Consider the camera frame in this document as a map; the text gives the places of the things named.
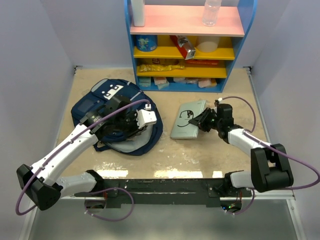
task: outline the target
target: blue container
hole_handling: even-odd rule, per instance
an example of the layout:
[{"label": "blue container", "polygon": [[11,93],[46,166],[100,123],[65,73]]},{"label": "blue container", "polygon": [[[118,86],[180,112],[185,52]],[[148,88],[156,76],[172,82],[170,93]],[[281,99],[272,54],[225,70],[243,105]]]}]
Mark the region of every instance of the blue container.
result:
[{"label": "blue container", "polygon": [[142,52],[151,52],[157,45],[157,35],[136,35],[136,47]]}]

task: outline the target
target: navy blue backpack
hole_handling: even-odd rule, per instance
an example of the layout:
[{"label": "navy blue backpack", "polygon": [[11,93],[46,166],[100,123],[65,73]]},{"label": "navy blue backpack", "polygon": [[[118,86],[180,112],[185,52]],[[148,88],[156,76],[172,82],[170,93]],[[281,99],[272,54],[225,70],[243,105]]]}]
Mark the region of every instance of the navy blue backpack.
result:
[{"label": "navy blue backpack", "polygon": [[[71,115],[74,126],[78,125],[80,120],[87,112],[94,111],[111,99],[109,93],[116,92],[118,96],[129,98],[132,102],[147,99],[150,101],[151,110],[155,112],[157,122],[147,127],[141,135],[134,140],[127,140],[123,132],[114,132],[104,136],[100,142],[103,146],[98,147],[96,143],[94,149],[102,152],[114,149],[120,153],[141,156],[147,153],[157,143],[163,132],[163,123],[156,104],[140,88],[132,82],[123,79],[103,79],[94,85],[89,93],[81,98],[71,109]],[[145,107],[145,102],[134,105],[132,110],[140,110]]]}]

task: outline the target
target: beige table surface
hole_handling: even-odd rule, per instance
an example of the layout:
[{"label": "beige table surface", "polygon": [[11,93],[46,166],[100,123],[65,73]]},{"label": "beige table surface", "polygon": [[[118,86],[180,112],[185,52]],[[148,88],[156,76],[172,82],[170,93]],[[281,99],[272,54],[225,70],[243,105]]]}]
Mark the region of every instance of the beige table surface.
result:
[{"label": "beige table surface", "polygon": [[[78,69],[64,114],[58,142],[74,129],[71,108],[90,91],[98,81],[105,78],[125,79],[134,82],[132,69]],[[265,140],[250,80],[244,69],[234,69],[223,93],[201,92],[145,92],[157,105],[163,121],[163,134],[150,152],[142,156],[129,156],[114,150],[95,152],[93,147],[81,154],[64,172],[63,176],[78,175],[86,170],[98,171],[104,178],[211,178],[222,174],[249,170],[250,158],[238,148],[226,144],[215,131],[200,132],[197,139],[170,139],[170,133],[183,103],[207,100],[213,107],[220,97],[240,96],[248,100],[257,115],[254,135]],[[235,123],[251,129],[253,115],[249,107],[237,99],[228,99],[233,107]]]}]

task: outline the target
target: white wall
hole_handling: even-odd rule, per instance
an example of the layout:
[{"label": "white wall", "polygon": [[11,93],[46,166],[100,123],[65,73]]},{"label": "white wall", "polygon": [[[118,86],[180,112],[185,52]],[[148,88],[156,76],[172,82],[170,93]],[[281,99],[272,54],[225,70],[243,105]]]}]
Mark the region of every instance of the white wall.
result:
[{"label": "white wall", "polygon": [[[320,169],[320,1],[291,0],[256,64],[253,80],[272,142]],[[316,175],[292,164],[294,185]],[[320,185],[294,191],[307,239],[320,239]]]},{"label": "white wall", "polygon": [[1,1],[0,29],[0,239],[17,240],[16,170],[53,147],[73,67],[38,0]]},{"label": "white wall", "polygon": [[[41,0],[74,65],[131,67],[124,0]],[[236,6],[239,0],[222,0]],[[205,0],[146,0],[146,4],[204,5]],[[256,18],[236,67],[252,66],[289,0],[258,0]]]}]

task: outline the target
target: gray notebook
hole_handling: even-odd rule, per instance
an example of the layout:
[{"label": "gray notebook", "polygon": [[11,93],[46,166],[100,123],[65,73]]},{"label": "gray notebook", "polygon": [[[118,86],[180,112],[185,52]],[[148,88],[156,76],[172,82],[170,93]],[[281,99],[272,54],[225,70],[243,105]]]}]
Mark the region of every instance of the gray notebook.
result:
[{"label": "gray notebook", "polygon": [[180,106],[171,135],[172,139],[195,139],[199,128],[189,123],[205,110],[206,100],[187,102]]}]

